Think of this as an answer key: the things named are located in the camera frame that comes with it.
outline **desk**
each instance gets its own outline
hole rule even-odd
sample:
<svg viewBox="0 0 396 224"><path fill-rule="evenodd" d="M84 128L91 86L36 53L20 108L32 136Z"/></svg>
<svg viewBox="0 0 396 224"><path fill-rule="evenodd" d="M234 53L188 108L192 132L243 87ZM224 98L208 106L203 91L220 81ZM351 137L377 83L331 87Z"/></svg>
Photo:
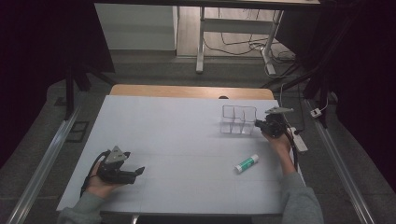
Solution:
<svg viewBox="0 0 396 224"><path fill-rule="evenodd" d="M260 100L247 100L244 94ZM220 95L234 99L220 100ZM77 202L78 189L94 158L119 146L132 153L121 170L141 166L146 170L133 185L114 191L103 211L222 216L281 213L282 172L277 155L259 129L252 134L221 133L223 105L254 105L257 119L263 119L264 110L277 101L268 90L116 85L103 103L58 210ZM259 162L237 174L233 167L253 154L259 155Z"/></svg>

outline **pen holder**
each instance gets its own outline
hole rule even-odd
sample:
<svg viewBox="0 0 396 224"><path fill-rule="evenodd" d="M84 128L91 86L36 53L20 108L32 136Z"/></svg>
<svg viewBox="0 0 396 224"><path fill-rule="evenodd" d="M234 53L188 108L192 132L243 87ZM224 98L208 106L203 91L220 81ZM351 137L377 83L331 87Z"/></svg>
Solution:
<svg viewBox="0 0 396 224"><path fill-rule="evenodd" d="M251 134L256 120L257 108L253 106L224 105L220 131L222 133Z"/></svg>

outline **sleeve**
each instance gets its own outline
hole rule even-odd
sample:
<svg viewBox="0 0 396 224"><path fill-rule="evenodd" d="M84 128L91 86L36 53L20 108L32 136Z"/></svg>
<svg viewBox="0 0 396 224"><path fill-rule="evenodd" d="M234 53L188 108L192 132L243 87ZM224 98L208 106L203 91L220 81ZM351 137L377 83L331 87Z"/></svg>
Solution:
<svg viewBox="0 0 396 224"><path fill-rule="evenodd" d="M104 199L86 191L73 208L66 207L62 210L57 224L101 223L100 207L104 201Z"/></svg>
<svg viewBox="0 0 396 224"><path fill-rule="evenodd" d="M320 204L314 191L305 186L297 172L285 175L281 188L284 207L282 224L324 223Z"/></svg>

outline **power plug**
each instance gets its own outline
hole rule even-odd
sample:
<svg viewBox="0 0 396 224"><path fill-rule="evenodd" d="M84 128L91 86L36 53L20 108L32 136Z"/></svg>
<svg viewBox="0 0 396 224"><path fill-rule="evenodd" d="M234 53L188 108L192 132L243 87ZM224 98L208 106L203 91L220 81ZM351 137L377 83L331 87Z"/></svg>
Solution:
<svg viewBox="0 0 396 224"><path fill-rule="evenodd" d="M313 117L313 118L317 118L317 117L319 117L321 115L321 112L320 112L320 110L318 109L318 108L316 108L316 109L314 109L314 110L311 110L311 116Z"/></svg>

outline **wall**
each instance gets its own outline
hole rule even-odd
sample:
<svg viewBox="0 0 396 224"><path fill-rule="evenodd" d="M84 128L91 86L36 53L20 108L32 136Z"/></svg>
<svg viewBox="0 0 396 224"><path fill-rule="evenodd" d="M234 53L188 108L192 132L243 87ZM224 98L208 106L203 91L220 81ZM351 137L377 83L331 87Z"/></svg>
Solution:
<svg viewBox="0 0 396 224"><path fill-rule="evenodd" d="M95 4L109 49L176 49L176 7Z"/></svg>

